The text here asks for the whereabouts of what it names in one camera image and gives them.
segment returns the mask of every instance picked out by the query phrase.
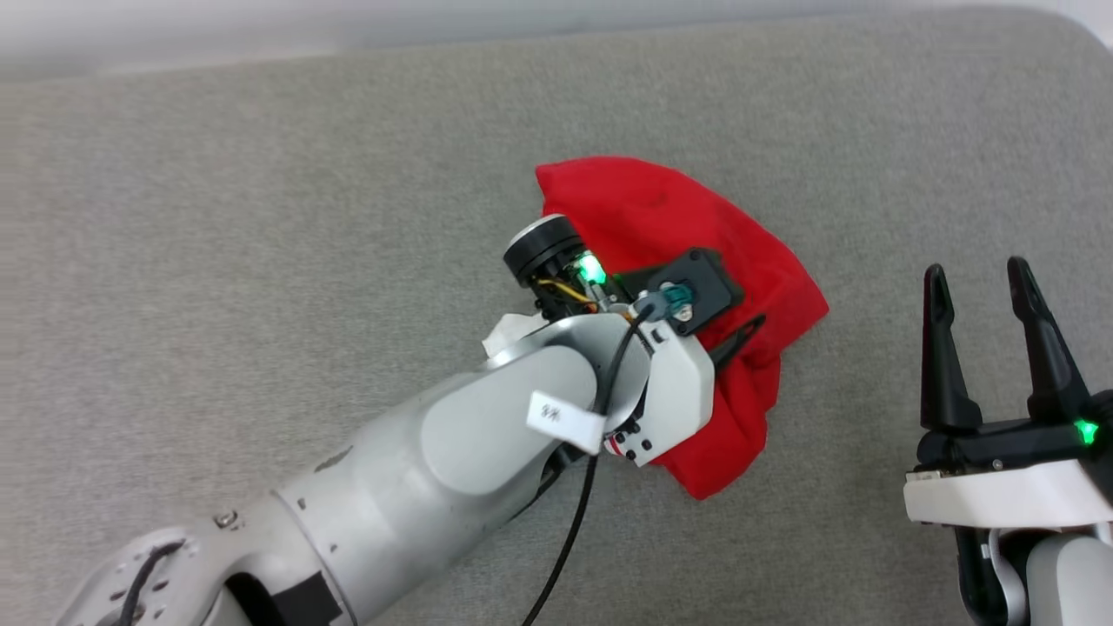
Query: red cloth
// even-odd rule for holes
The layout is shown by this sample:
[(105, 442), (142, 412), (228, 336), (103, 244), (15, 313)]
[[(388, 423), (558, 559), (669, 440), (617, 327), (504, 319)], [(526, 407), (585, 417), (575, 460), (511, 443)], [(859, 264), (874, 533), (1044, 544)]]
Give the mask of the red cloth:
[(683, 174), (627, 157), (539, 166), (543, 215), (562, 213), (609, 273), (661, 265), (693, 246), (722, 253), (746, 291), (741, 306), (701, 331), (712, 348), (759, 313), (765, 325), (715, 385), (711, 421), (657, 460), (697, 499), (730, 485), (765, 448), (780, 352), (827, 314), (827, 301), (788, 247), (750, 216)]

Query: gray table surface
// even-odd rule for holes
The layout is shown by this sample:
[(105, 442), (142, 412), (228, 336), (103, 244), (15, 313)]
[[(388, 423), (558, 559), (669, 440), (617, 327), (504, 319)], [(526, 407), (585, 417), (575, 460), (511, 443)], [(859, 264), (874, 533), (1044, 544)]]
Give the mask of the gray table surface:
[[(719, 25), (10, 88), (0, 116), (4, 622), (127, 539), (244, 502), (482, 358), (535, 164), (626, 154), (745, 207), (830, 315), (768, 449), (697, 502), (601, 463), (543, 624), (966, 624), (948, 531), (900, 495), (924, 268), (973, 397), (1024, 412), (1023, 254), (1113, 387), (1113, 62), (1024, 11)], [(382, 624), (516, 624), (582, 468)]]

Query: black cable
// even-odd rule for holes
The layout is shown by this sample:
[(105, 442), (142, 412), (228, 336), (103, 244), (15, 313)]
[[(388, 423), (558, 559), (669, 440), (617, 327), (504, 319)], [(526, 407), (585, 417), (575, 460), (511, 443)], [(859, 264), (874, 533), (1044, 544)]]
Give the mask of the black cable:
[[(592, 404), (592, 410), (595, 413), (599, 413), (600, 415), (607, 414), (607, 410), (611, 404), (611, 394), (614, 391), (614, 379), (618, 378), (619, 366), (622, 363), (622, 356), (626, 355), (627, 348), (630, 346), (630, 341), (638, 332), (638, 326), (652, 313), (652, 305), (643, 309), (641, 314), (638, 315), (638, 317), (634, 317), (633, 322), (630, 323), (630, 327), (627, 329), (626, 333), (622, 334), (622, 340), (619, 341), (619, 346), (614, 351), (611, 364), (607, 368), (607, 375), (603, 378), (602, 384), (599, 385), (599, 390), (595, 392), (595, 401)], [(530, 614), (525, 616), (525, 620), (522, 622), (522, 626), (530, 626), (533, 624), (533, 620), (538, 618), (538, 615), (541, 614), (541, 608), (545, 606), (545, 600), (549, 599), (549, 595), (552, 594), (553, 587), (556, 586), (556, 579), (560, 578), (561, 570), (564, 569), (564, 561), (568, 560), (568, 555), (572, 552), (572, 544), (575, 542), (575, 536), (580, 532), (580, 525), (583, 522), (583, 513), (588, 510), (588, 499), (591, 497), (591, 486), (595, 481), (595, 466), (598, 463), (598, 456), (592, 454), (588, 458), (588, 471), (583, 475), (583, 489), (580, 490), (580, 503), (575, 507), (575, 515), (572, 516), (572, 526), (568, 529), (568, 537), (564, 538), (564, 546), (561, 547), (560, 555), (556, 556), (556, 563), (553, 564), (553, 570), (549, 574), (549, 580), (545, 580), (545, 586), (541, 589), (541, 595), (539, 595), (536, 601), (533, 603), (533, 608), (531, 608)]]
[(131, 587), (128, 589), (128, 597), (124, 600), (124, 608), (120, 609), (120, 619), (116, 623), (116, 626), (131, 626), (136, 619), (136, 607), (139, 606), (139, 591), (142, 590), (142, 586), (150, 578), (150, 573), (155, 570), (155, 564), (160, 558), (174, 554), (185, 542), (186, 540), (181, 539), (180, 541), (159, 546), (150, 551), (150, 556), (139, 567), (135, 580), (131, 581)]

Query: cable tag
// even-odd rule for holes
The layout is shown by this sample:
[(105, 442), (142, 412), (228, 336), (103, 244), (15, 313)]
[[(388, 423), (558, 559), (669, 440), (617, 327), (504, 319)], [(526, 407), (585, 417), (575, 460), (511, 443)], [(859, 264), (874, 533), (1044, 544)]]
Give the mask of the cable tag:
[(568, 441), (589, 454), (598, 454), (603, 442), (603, 424), (607, 419), (534, 391), (530, 397), (530, 410), (525, 413), (525, 426), (561, 441)]

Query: green light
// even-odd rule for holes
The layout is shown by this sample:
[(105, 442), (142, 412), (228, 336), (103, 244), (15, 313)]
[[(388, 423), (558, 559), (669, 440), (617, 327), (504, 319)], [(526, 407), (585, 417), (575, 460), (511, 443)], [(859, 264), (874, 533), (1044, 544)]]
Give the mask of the green light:
[(589, 283), (601, 285), (607, 282), (607, 272), (599, 264), (599, 260), (590, 252), (580, 257), (580, 276)]
[(1092, 446), (1094, 443), (1094, 436), (1097, 433), (1097, 424), (1087, 422), (1086, 420), (1078, 420), (1074, 422), (1074, 428), (1078, 429), (1078, 434), (1082, 436), (1082, 443), (1084, 446)]

